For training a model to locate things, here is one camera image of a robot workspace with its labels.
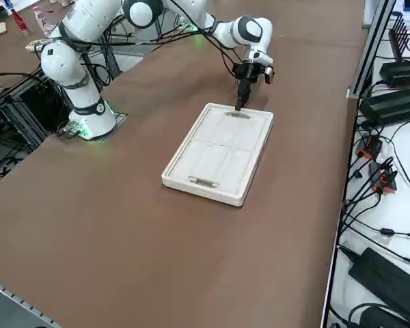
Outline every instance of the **brown tabletop cover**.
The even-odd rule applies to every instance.
[[[320,324],[345,181],[363,0],[214,0],[221,20],[274,24],[275,114],[244,207],[165,188],[161,173],[234,79],[198,37],[165,46],[104,92],[129,113],[106,144],[48,138],[0,184],[0,284],[64,328]]]

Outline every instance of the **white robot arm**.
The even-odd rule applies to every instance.
[[[233,67],[241,80],[236,109],[249,98],[250,85],[261,74],[266,82],[273,80],[273,60],[267,55],[272,24],[265,18],[240,17],[229,23],[219,22],[207,12],[206,0],[79,0],[53,31],[50,38],[63,38],[46,45],[41,65],[46,76],[60,84],[74,109],[70,121],[79,123],[84,139],[109,133],[115,127],[114,114],[107,108],[94,81],[80,62],[79,45],[71,40],[95,42],[120,8],[136,28],[151,26],[165,8],[188,18],[207,36],[217,39],[227,49],[247,47],[243,63]]]

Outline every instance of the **wire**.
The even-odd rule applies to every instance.
[[[380,84],[385,84],[385,81],[384,80],[379,80],[379,81],[377,81],[377,82],[375,82],[374,84],[371,85],[371,87],[368,89],[368,97],[370,97],[370,95],[372,94],[372,91],[373,91],[374,87],[376,87],[377,85],[380,85]]]
[[[329,305],[329,310],[332,312],[332,314],[334,314],[334,316],[339,319],[344,325],[348,325],[348,321],[346,321],[345,318],[341,317],[331,306],[331,304]]]
[[[345,214],[345,215],[348,216],[348,217],[353,218],[354,221],[356,221],[357,223],[360,223],[362,226],[365,226],[369,230],[372,230],[374,232],[378,232],[379,234],[382,234],[383,236],[393,237],[393,236],[399,235],[399,236],[408,236],[408,237],[410,237],[409,232],[396,232],[395,230],[389,229],[389,228],[377,229],[377,228],[372,227],[371,225],[368,225],[367,223],[364,223],[363,221],[360,221],[359,219],[357,219],[356,217],[353,217],[350,214]]]
[[[353,166],[354,166],[355,164],[357,164],[358,160],[360,160],[360,158],[361,158],[361,157],[357,157],[357,158],[355,159],[355,161],[353,161],[352,164],[349,165],[349,169],[352,169]]]
[[[227,58],[232,62],[232,64],[235,64],[234,61],[232,60],[232,58],[231,58],[226,52],[223,51],[223,49],[222,49],[222,44],[221,44],[216,38],[214,38],[214,39],[219,43],[220,48],[219,48],[218,46],[216,46],[213,41],[211,41],[211,39],[206,35],[206,32],[205,32],[202,28],[200,28],[200,27],[194,22],[194,20],[190,17],[190,15],[188,15],[187,12],[186,12],[180,5],[178,5],[178,4],[176,3],[176,1],[174,1],[174,0],[170,0],[170,1],[171,1],[181,12],[184,13],[184,15],[190,20],[190,22],[197,27],[197,29],[202,33],[202,35],[203,35],[217,50],[221,51],[222,56],[227,57]]]
[[[368,159],[366,162],[364,162],[364,164],[362,166],[360,166],[358,169],[356,169],[354,171],[354,173],[348,178],[348,182],[350,182],[352,179],[354,179],[354,177],[358,177],[361,178],[361,174],[359,174],[359,176],[357,176],[357,173],[359,173],[365,166],[367,166],[367,164],[369,164],[370,162],[373,161],[373,158],[371,157],[370,159]]]
[[[235,49],[232,49],[232,52],[236,55],[236,57],[238,58],[238,60],[240,62],[242,62],[243,60],[241,60],[240,56],[238,55],[238,53],[235,51]]]
[[[362,309],[362,308],[368,308],[368,307],[370,307],[370,306],[375,306],[375,307],[377,307],[377,308],[386,309],[386,310],[390,310],[390,311],[393,311],[393,312],[397,313],[396,311],[392,310],[392,309],[390,308],[390,306],[385,305],[385,304],[363,303],[363,304],[360,304],[360,305],[354,307],[354,308],[349,312],[349,316],[348,316],[348,328],[351,328],[351,327],[352,327],[352,324],[351,324],[351,323],[352,323],[352,319],[353,319],[354,313],[356,313],[357,310],[360,310],[360,309]]]
[[[342,236],[342,234],[346,231],[346,229],[352,228],[351,226],[352,226],[352,224],[354,223],[354,221],[356,220],[356,218],[358,218],[360,215],[363,215],[364,213],[368,212],[369,210],[372,210],[372,209],[376,208],[376,207],[380,204],[380,202],[381,202],[381,195],[378,194],[377,202],[376,202],[374,205],[372,205],[372,206],[370,206],[370,207],[368,207],[368,208],[365,208],[365,209],[362,210],[361,212],[357,213],[354,217],[351,216],[351,213],[352,213],[352,211],[354,210],[355,206],[356,206],[358,203],[355,204],[354,207],[353,207],[353,209],[349,211],[349,214],[348,214],[348,213],[344,213],[344,215],[349,216],[352,220],[351,220],[351,222],[349,222],[349,223],[346,223],[346,221],[344,221],[344,223],[343,223],[344,228],[343,228],[342,231],[339,233],[339,236]]]
[[[100,64],[88,64],[87,65],[87,64],[84,64],[84,63],[82,63],[81,65],[89,66],[88,69],[91,69],[93,71],[95,79],[97,80],[98,84],[100,84],[101,86],[107,87],[112,82],[112,80],[113,80],[112,74],[105,66],[100,65]],[[100,74],[98,73],[97,68],[103,68],[106,71],[106,73],[108,75],[106,81],[104,81],[100,77]]]
[[[394,58],[394,57],[383,57],[383,56],[375,56],[375,58],[398,60],[398,58]],[[402,60],[403,62],[409,62],[409,60],[406,60],[406,59],[410,59],[410,57],[401,57],[401,60]]]
[[[404,126],[406,126],[406,125],[408,125],[408,124],[410,124],[410,120],[408,120],[408,121],[402,123],[402,124],[395,130],[394,134],[390,137],[390,139],[393,140],[393,138],[395,138],[395,135],[398,133],[398,131],[399,131],[402,127],[404,127]]]
[[[44,82],[42,81],[42,79],[40,79],[39,77],[37,77],[34,74],[30,74],[30,73],[22,73],[22,72],[0,72],[0,77],[6,77],[6,76],[20,76],[20,77],[29,77],[30,79],[35,79],[37,80],[39,83],[43,84]]]
[[[396,152],[396,146],[395,146],[394,142],[392,141],[392,139],[386,138],[386,137],[384,137],[384,136],[380,136],[380,138],[382,138],[382,139],[384,139],[384,140],[386,140],[386,141],[389,141],[389,144],[392,144],[392,146],[394,147],[394,153],[395,153],[396,159],[398,160],[398,164],[399,164],[399,166],[400,166],[402,172],[404,173],[405,179],[406,179],[406,180],[409,182],[409,184],[410,184],[410,177],[409,177],[409,175],[407,174],[407,172],[405,171],[404,165],[402,164],[401,160],[399,159],[398,153]]]
[[[354,229],[353,227],[349,226],[349,229],[351,229],[352,231],[354,231],[356,234],[360,235],[361,237],[365,238],[367,241],[370,241],[371,243],[375,244],[376,246],[384,249],[385,251],[391,253],[392,255],[395,255],[397,258],[400,258],[401,260],[410,263],[410,258],[406,258],[405,256],[402,256],[398,253],[396,253],[395,251],[392,251],[391,249],[387,248],[386,246],[372,240],[371,238],[369,238],[368,236],[366,236],[365,234],[363,234],[362,232]]]
[[[176,38],[177,36],[179,36],[183,31],[185,31],[187,29],[188,25],[186,25],[179,33],[175,34],[174,36],[172,36],[167,42],[173,42],[173,39]],[[164,44],[160,44],[159,46],[157,46],[155,49],[153,49],[151,52],[157,51],[158,49],[160,49],[162,46],[164,46],[167,43]]]

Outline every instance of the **cable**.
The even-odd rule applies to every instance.
[[[107,87],[112,82],[112,80],[113,80],[112,74],[105,66],[100,65],[100,64],[88,64],[87,65],[87,64],[84,64],[84,63],[82,63],[81,65],[89,66],[88,69],[91,69],[93,71],[95,79],[97,80],[98,84],[100,84],[102,87]],[[97,68],[103,68],[106,71],[106,73],[108,74],[108,77],[107,77],[106,81],[104,81],[100,77],[100,75],[97,71]]]
[[[358,162],[358,160],[359,160],[360,158],[361,158],[361,157],[357,157],[357,158],[355,159],[355,161],[353,161],[352,164],[349,165],[349,169],[352,169],[353,166],[354,166],[355,164],[357,164],[357,162]]]
[[[240,62],[242,62],[243,60],[241,60],[240,56],[238,55],[238,53],[235,51],[235,49],[232,49],[232,52],[236,55],[236,57],[238,58],[238,60]]]
[[[382,162],[382,164],[380,165],[379,169],[389,169],[392,167],[392,162],[393,162],[394,158],[393,157],[389,157],[387,158],[384,162]],[[354,197],[351,199],[351,202],[354,202],[358,195],[363,191],[364,187],[366,187],[367,184],[369,184],[372,181],[372,178],[378,174],[378,171],[374,172],[368,179],[367,181],[361,186],[361,188],[357,191],[357,193],[354,195]]]
[[[398,58],[383,57],[383,56],[375,56],[375,58],[398,60]],[[401,60],[402,60],[402,61],[404,61],[404,62],[409,62],[409,61],[407,61],[406,59],[410,59],[410,57],[401,57]]]
[[[382,139],[384,139],[384,140],[386,140],[386,141],[389,141],[389,144],[392,144],[392,146],[394,147],[394,153],[395,153],[396,160],[398,161],[398,164],[399,164],[399,166],[400,166],[400,168],[401,168],[401,170],[402,170],[402,172],[403,172],[403,174],[404,174],[405,179],[406,179],[406,180],[409,182],[409,184],[410,184],[410,177],[409,177],[409,175],[407,174],[407,172],[405,171],[404,165],[402,164],[401,160],[399,159],[398,153],[396,152],[396,146],[395,146],[394,142],[393,142],[391,139],[386,138],[386,137],[384,137],[384,136],[380,136],[380,138],[382,138]]]
[[[20,76],[20,77],[29,77],[30,79],[35,79],[37,80],[39,83],[43,84],[44,82],[42,81],[42,79],[40,79],[39,77],[37,77],[34,74],[30,74],[30,73],[22,73],[22,72],[0,72],[0,77],[6,77],[6,76]]]
[[[343,223],[344,228],[342,229],[342,231],[340,231],[339,237],[342,236],[342,234],[346,231],[346,229],[351,228],[351,226],[354,223],[354,221],[356,220],[356,218],[358,218],[360,215],[363,215],[364,213],[368,212],[369,210],[372,210],[372,209],[376,208],[380,204],[380,202],[381,202],[381,195],[378,194],[377,202],[374,205],[372,205],[368,208],[365,208],[361,212],[357,213],[354,217],[351,216],[351,213],[352,213],[352,211],[354,210],[355,206],[358,203],[355,204],[354,207],[352,208],[352,210],[349,211],[349,214],[345,212],[344,215],[349,216],[352,220],[349,223],[346,223],[346,220],[344,221],[344,223]]]
[[[220,43],[220,41],[218,41],[216,38],[214,38],[214,39],[219,43],[219,45],[220,45],[220,48],[219,48],[219,47],[216,46],[215,43],[214,43],[213,41],[211,41],[211,39],[206,35],[206,32],[205,32],[202,28],[200,28],[200,27],[194,22],[194,20],[190,17],[190,15],[188,15],[187,12],[186,12],[180,5],[178,5],[178,4],[176,3],[176,1],[174,1],[174,0],[170,0],[170,1],[171,1],[181,12],[184,13],[184,15],[190,20],[190,22],[197,27],[197,29],[202,33],[202,35],[203,35],[217,50],[221,51],[222,56],[224,55],[225,57],[227,57],[227,58],[232,62],[232,64],[235,64],[234,61],[232,60],[232,58],[231,58],[226,52],[223,51],[223,49],[222,49],[222,44]]]
[[[378,308],[381,308],[381,309],[386,309],[386,310],[393,311],[393,310],[390,308],[390,306],[384,305],[384,304],[378,304],[378,303],[363,303],[363,304],[360,304],[360,305],[354,307],[354,308],[349,312],[349,316],[348,316],[348,328],[351,328],[351,322],[352,322],[354,313],[356,313],[357,310],[360,310],[360,309],[362,309],[362,308],[368,308],[368,307],[370,307],[370,306],[375,306],[375,307],[378,307]]]
[[[368,159],[366,162],[364,162],[364,164],[362,165],[362,166],[360,166],[358,169],[356,169],[355,171],[354,171],[354,173],[348,178],[348,182],[350,182],[353,178],[361,178],[362,177],[362,175],[361,175],[361,173],[360,173],[360,171],[365,167],[365,166],[367,166],[367,164],[369,164],[370,162],[372,162],[373,161],[373,158],[371,157],[370,159]]]
[[[186,25],[179,33],[175,34],[174,36],[171,36],[169,39],[169,41],[167,42],[172,42],[174,38],[176,38],[177,36],[179,36],[183,31],[185,31],[187,29],[188,25]],[[160,49],[162,46],[164,46],[167,43],[164,44],[160,44],[159,46],[157,46],[155,49],[153,49],[151,52],[157,51],[158,49]]]
[[[367,237],[365,234],[363,234],[362,232],[354,229],[353,227],[349,226],[349,229],[351,229],[352,231],[354,231],[356,234],[360,235],[361,237],[365,238],[367,241],[370,241],[371,243],[375,244],[376,246],[384,249],[385,251],[391,253],[392,255],[395,255],[397,258],[400,258],[401,260],[410,263],[410,258],[407,258],[405,256],[402,256],[398,253],[396,253],[395,251],[392,251],[391,249],[387,248],[386,246],[372,240],[371,238]]]
[[[374,227],[372,227],[372,226],[370,226],[370,225],[364,223],[363,221],[360,221],[359,219],[357,219],[356,217],[353,217],[353,216],[350,215],[350,214],[346,214],[346,213],[345,213],[345,215],[348,216],[348,217],[350,217],[350,218],[352,218],[352,219],[354,219],[354,221],[360,223],[362,226],[365,226],[365,227],[368,228],[369,230],[372,230],[372,231],[374,231],[374,232],[378,232],[379,234],[382,234],[383,236],[393,237],[393,236],[397,236],[397,235],[398,235],[398,236],[408,236],[408,237],[410,237],[410,233],[408,233],[408,232],[396,232],[395,230],[389,229],[389,228],[380,228],[380,229],[377,229],[377,228],[374,228]]]
[[[408,120],[408,121],[402,123],[402,124],[395,130],[394,134],[390,137],[390,139],[393,140],[393,138],[395,138],[395,135],[398,133],[398,131],[399,131],[402,127],[404,127],[404,126],[406,126],[406,125],[408,125],[408,124],[410,124],[410,120]]]
[[[23,159],[18,159],[16,158],[16,154],[13,156],[10,156],[11,153],[13,153],[16,150],[16,154],[20,152],[20,148],[17,146],[14,146],[1,160],[0,160],[0,167],[3,166],[2,171],[0,172],[0,180],[3,179],[11,170],[8,169],[7,165],[10,163],[14,162],[16,165],[18,162],[21,162]]]
[[[368,89],[368,97],[370,97],[370,95],[372,94],[372,91],[373,91],[374,87],[376,87],[377,85],[381,85],[381,84],[385,84],[385,81],[384,80],[379,80],[379,81],[375,82],[373,85],[371,85],[370,88]]]
[[[329,310],[331,311],[332,314],[334,314],[334,316],[339,319],[344,325],[348,325],[348,321],[346,321],[345,318],[341,317],[331,306],[331,304],[329,305]]]

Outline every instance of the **black cable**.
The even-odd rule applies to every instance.
[[[346,321],[345,318],[343,318],[341,315],[339,315],[331,306],[331,304],[329,305],[329,310],[331,311],[332,314],[334,314],[334,316],[340,320],[340,322],[342,322],[344,325],[348,325],[348,321]]]
[[[399,158],[399,156],[398,156],[398,153],[396,152],[396,146],[395,146],[394,142],[392,141],[392,139],[389,139],[389,138],[384,137],[384,136],[380,136],[380,138],[382,138],[382,139],[384,139],[384,140],[386,140],[386,141],[389,141],[389,144],[392,144],[392,146],[394,147],[394,153],[395,153],[396,160],[398,161],[398,164],[399,164],[399,166],[400,166],[400,168],[401,168],[401,170],[402,170],[402,172],[403,172],[403,174],[404,174],[405,179],[406,179],[406,180],[409,182],[409,184],[410,184],[410,177],[409,177],[409,175],[407,174],[407,171],[405,170],[404,165],[402,164],[402,162],[401,162],[401,160],[400,160],[400,158]]]
[[[376,246],[384,249],[385,251],[391,253],[392,255],[395,255],[397,258],[400,258],[401,260],[410,263],[410,258],[407,258],[405,256],[402,256],[398,253],[396,253],[395,251],[392,251],[391,249],[387,248],[386,246],[372,240],[371,238],[369,238],[368,236],[366,236],[365,234],[363,234],[362,232],[354,229],[353,227],[349,226],[349,229],[351,229],[352,231],[354,231],[356,234],[360,235],[361,237],[365,238],[367,241],[370,241],[371,243],[375,244]]]
[[[360,221],[359,219],[357,219],[356,217],[353,217],[350,214],[345,213],[345,215],[352,218],[352,219],[354,219],[354,221],[360,223],[362,226],[367,227],[369,230],[372,230],[373,232],[378,232],[379,234],[382,234],[383,236],[386,236],[386,237],[408,236],[408,237],[410,237],[410,233],[408,233],[408,232],[396,232],[395,230],[390,229],[390,228],[379,228],[379,229],[377,229],[377,228],[372,227],[371,225],[368,225],[367,223],[364,223],[363,221]]]
[[[378,304],[378,303],[363,303],[360,305],[357,305],[356,307],[354,307],[350,312],[349,312],[349,316],[348,316],[348,328],[351,328],[351,322],[353,319],[353,315],[354,313],[356,313],[356,311],[362,309],[362,308],[369,308],[371,306],[375,306],[377,308],[382,308],[382,309],[386,309],[386,310],[390,310],[393,311],[390,306],[388,305],[384,305],[384,304]]]
[[[373,85],[371,85],[371,87],[368,89],[368,97],[370,97],[370,95],[372,94],[374,87],[376,87],[377,85],[381,85],[381,84],[385,84],[385,81],[380,80],[380,81],[375,82]]]
[[[357,158],[355,159],[355,161],[353,161],[352,164],[349,165],[349,169],[352,169],[353,166],[354,166],[355,164],[357,164],[357,162],[358,162],[358,160],[359,160],[360,158],[361,158],[361,157],[357,157]]]
[[[408,124],[410,124],[410,120],[408,120],[408,121],[402,123],[402,124],[395,130],[394,134],[390,137],[390,139],[393,140],[393,138],[395,138],[395,135],[398,133],[398,131],[399,131],[402,127],[404,127],[404,126],[406,126],[406,125],[408,125]]]
[[[105,66],[100,65],[100,64],[88,64],[88,65],[87,65],[87,64],[84,64],[84,63],[82,63],[81,65],[84,65],[84,66],[87,66],[87,67],[89,66],[88,69],[90,69],[90,70],[93,71],[93,74],[94,74],[95,79],[97,80],[98,84],[100,84],[101,86],[107,87],[107,86],[112,82],[112,80],[113,80],[112,74],[111,74],[111,72],[110,72]],[[97,68],[102,68],[102,69],[105,70],[105,72],[106,72],[107,75],[108,75],[106,81],[104,81],[104,80],[100,77],[100,74],[98,73]]]
[[[188,25],[186,25],[182,30],[179,31],[179,33],[174,34],[173,36],[170,36],[171,39],[169,39],[168,42],[172,42],[174,38],[178,37],[180,34],[183,33],[183,31],[185,31],[187,29]],[[155,49],[153,49],[151,52],[157,51],[158,49],[160,49],[164,44],[160,44],[159,46],[157,46]]]
[[[30,74],[30,73],[22,73],[22,72],[0,72],[0,77],[7,77],[7,76],[18,76],[18,77],[28,77],[30,79],[35,79],[37,80],[39,83],[43,84],[44,82],[42,81],[42,79],[40,79],[39,77],[37,77],[34,74]]]
[[[349,216],[351,218],[351,222],[346,223],[346,220],[344,221],[343,228],[339,232],[339,237],[342,236],[342,234],[346,231],[346,229],[351,228],[351,226],[354,223],[356,218],[358,218],[360,215],[363,215],[364,213],[368,212],[369,210],[372,210],[372,209],[376,208],[380,204],[380,202],[381,202],[381,195],[378,194],[377,202],[374,205],[365,208],[361,212],[358,212],[354,217],[350,216],[350,214],[352,213],[352,211],[354,210],[354,208],[357,204],[354,205],[354,207],[352,208],[352,210],[349,211],[349,213],[345,212],[344,215]]]
[[[383,57],[383,56],[375,56],[375,58],[398,60],[398,58]],[[406,59],[410,59],[410,57],[401,57],[401,60],[403,60],[404,62],[408,62]]]
[[[236,55],[236,57],[238,58],[238,60],[240,62],[242,62],[243,60],[241,60],[240,56],[238,55],[238,53],[235,51],[235,49],[232,49],[232,52]]]
[[[361,178],[360,171],[367,166],[370,162],[373,161],[373,158],[368,159],[362,166],[360,166],[358,169],[356,169],[353,174],[348,178],[348,182],[350,182],[353,178]]]
[[[201,29],[201,28],[194,22],[194,20],[190,17],[190,15],[188,15],[187,12],[186,12],[180,5],[178,5],[178,4],[176,3],[176,1],[174,1],[174,0],[170,0],[170,1],[171,1],[181,12],[184,13],[184,15],[190,20],[190,22],[197,27],[197,29],[202,33],[202,35],[203,35],[217,50],[221,51],[222,55],[224,55],[225,57],[227,57],[227,58],[232,62],[232,64],[235,64],[234,61],[232,60],[232,58],[231,58],[226,52],[223,51],[223,49],[222,49],[222,44],[221,44],[216,38],[214,38],[214,39],[219,43],[220,48],[219,48],[213,41],[211,41],[211,39],[206,35],[206,32],[205,32],[203,29]]]
[[[393,174],[391,174],[391,175],[388,177],[388,179],[387,179],[387,183],[390,183],[393,179],[395,179],[397,173],[398,173],[398,172],[394,172]],[[344,213],[344,215],[350,215],[350,214],[353,212],[354,208],[357,206],[357,204],[358,204],[359,202],[361,202],[362,200],[364,200],[364,199],[367,198],[367,197],[365,196],[365,194],[366,194],[367,192],[369,192],[372,187],[373,187],[373,186],[370,185],[370,186],[366,189],[366,191],[363,193],[363,195],[358,199],[358,201],[353,202],[353,203],[354,203],[354,206],[352,207],[352,209],[350,209],[350,211],[349,211],[348,213],[346,213],[346,211],[347,211],[347,206],[346,206],[346,207],[345,207],[345,213]],[[377,206],[379,205],[379,203],[380,203],[380,201],[381,201],[381,193],[379,193],[379,191],[375,191],[375,193],[378,193],[378,196],[379,196],[377,202],[376,202],[373,206],[371,206],[371,207],[369,207],[369,208],[366,208],[365,210],[363,210],[363,211],[361,211],[360,213],[358,213],[358,214],[355,216],[355,218],[357,218],[358,216],[360,216],[360,215],[366,213],[366,212],[369,211],[369,210],[372,210],[373,208],[375,208],[375,207],[377,207]],[[349,227],[354,223],[355,218],[353,218],[350,223],[346,223],[346,219],[344,220],[344,228],[340,231],[339,236],[341,236],[341,235],[343,234],[343,232],[344,232],[347,228],[349,228]]]
[[[382,162],[382,164],[380,165],[380,169],[389,169],[392,166],[392,162],[393,162],[394,158],[393,157],[389,157],[387,158],[384,162]],[[355,202],[355,200],[357,199],[358,195],[363,191],[363,189],[366,187],[366,185],[368,185],[369,183],[372,182],[372,179],[374,176],[376,176],[378,174],[378,171],[374,172],[368,179],[367,181],[365,181],[365,183],[361,186],[361,188],[357,191],[357,193],[354,195],[354,197],[350,200],[351,203]],[[349,211],[349,213],[352,213],[352,211],[354,210],[354,208],[356,207],[357,203],[354,204],[354,207]]]

